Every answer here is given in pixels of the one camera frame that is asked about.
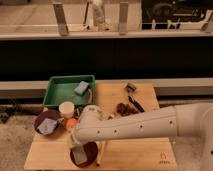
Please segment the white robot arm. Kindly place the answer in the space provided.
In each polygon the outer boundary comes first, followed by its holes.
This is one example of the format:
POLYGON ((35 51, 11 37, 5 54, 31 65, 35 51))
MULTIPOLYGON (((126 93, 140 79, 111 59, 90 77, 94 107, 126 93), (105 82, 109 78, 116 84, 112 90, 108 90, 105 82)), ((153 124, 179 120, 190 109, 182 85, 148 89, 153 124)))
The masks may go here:
POLYGON ((101 119, 97 105, 87 105, 71 133, 71 147, 88 142, 162 137, 201 137, 204 148, 200 171, 213 171, 213 103, 173 105, 119 117, 101 119))

